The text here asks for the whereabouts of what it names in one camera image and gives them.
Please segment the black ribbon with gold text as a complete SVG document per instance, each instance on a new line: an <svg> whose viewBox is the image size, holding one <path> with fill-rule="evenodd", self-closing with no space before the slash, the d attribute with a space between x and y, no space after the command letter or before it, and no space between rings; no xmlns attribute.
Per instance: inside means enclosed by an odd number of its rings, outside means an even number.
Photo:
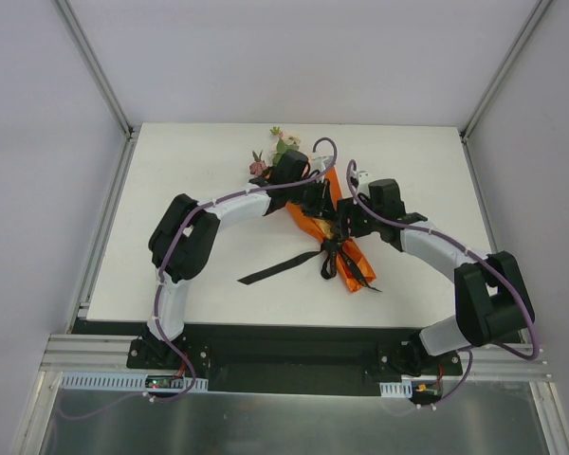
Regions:
<svg viewBox="0 0 569 455"><path fill-rule="evenodd" d="M324 239L318 250L307 251L284 262L251 273L238 280L244 285L251 285L290 269L301 266L315 257L322 256L320 275L325 281L342 276L343 282L351 293L360 289L369 289L380 293L373 285L376 274L364 253L353 240Z"/></svg>

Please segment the orange wrapping paper sheet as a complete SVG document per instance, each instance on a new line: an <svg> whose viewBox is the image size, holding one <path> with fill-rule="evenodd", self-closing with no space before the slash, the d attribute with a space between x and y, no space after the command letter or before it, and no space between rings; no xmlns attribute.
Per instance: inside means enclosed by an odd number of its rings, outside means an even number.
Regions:
<svg viewBox="0 0 569 455"><path fill-rule="evenodd" d="M336 229L336 217L342 214L345 202L336 170L328 171L324 179L295 188L269 190L267 194L271 198L268 211L286 207L298 228L315 238L320 248L248 275L241 283L249 285L265 280L323 254L320 273L324 279L341 275L351 292L372 287L371 282L376 278L373 268L347 232Z"/></svg>

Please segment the mauve fake rose stem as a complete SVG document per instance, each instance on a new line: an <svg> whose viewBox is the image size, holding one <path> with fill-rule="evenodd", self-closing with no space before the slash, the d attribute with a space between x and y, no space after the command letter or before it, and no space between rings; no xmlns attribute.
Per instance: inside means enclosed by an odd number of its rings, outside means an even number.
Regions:
<svg viewBox="0 0 569 455"><path fill-rule="evenodd" d="M255 152L252 151L253 161L248 166L249 174L253 177L258 177L263 175L269 168L266 161L263 158L263 151Z"/></svg>

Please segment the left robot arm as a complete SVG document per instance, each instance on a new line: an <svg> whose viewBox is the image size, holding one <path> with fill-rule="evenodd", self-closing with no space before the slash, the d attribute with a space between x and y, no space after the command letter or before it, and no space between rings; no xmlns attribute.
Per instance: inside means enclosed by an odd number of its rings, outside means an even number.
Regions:
<svg viewBox="0 0 569 455"><path fill-rule="evenodd" d="M156 294L141 336L159 368L170 369L180 360L182 348L175 339L184 330L189 288L207 265L217 234L300 200L326 181L336 160L336 155L310 158L291 150L239 191L203 202L182 193L172 201L149 241Z"/></svg>

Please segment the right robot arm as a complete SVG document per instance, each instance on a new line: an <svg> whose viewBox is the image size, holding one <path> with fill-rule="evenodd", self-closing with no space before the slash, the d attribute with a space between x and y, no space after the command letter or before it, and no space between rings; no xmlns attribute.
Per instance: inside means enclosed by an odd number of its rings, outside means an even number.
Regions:
<svg viewBox="0 0 569 455"><path fill-rule="evenodd" d="M343 230L350 237L377 232L381 240L429 265L454 286L454 315L421 329L408 350L417 373L430 373L442 354L493 344L523 360L535 360L540 343L532 307L516 258L464 246L427 217L408 213L393 179L368 182L346 176L351 197Z"/></svg>

